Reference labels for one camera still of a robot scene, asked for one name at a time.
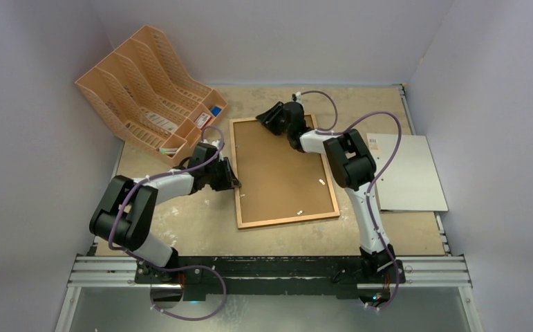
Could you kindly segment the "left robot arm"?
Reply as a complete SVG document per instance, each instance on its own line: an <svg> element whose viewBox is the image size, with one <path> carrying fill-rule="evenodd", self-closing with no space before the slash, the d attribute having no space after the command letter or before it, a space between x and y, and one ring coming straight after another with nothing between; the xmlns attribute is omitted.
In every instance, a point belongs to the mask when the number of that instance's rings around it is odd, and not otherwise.
<svg viewBox="0 0 533 332"><path fill-rule="evenodd" d="M155 208L206 186L216 192L240 187L222 149L223 142L204 140L195 146L192 156L166 173L145 178L113 177L93 213L90 233L148 263L161 282L172 282L180 270L178 251L151 233Z"/></svg>

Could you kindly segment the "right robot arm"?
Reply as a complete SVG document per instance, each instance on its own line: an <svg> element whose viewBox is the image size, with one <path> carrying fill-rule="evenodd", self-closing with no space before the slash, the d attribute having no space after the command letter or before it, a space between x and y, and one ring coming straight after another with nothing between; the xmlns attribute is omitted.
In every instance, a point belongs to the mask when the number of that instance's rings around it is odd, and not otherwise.
<svg viewBox="0 0 533 332"><path fill-rule="evenodd" d="M374 193L375 184L386 168L377 168L355 125L340 132L311 128L304 119L303 105L296 101L278 102L257 115L256 120L274 135L286 135L293 149L327 158L334 181L345 190L353 206L363 276L376 282L387 274L389 268L398 268Z"/></svg>

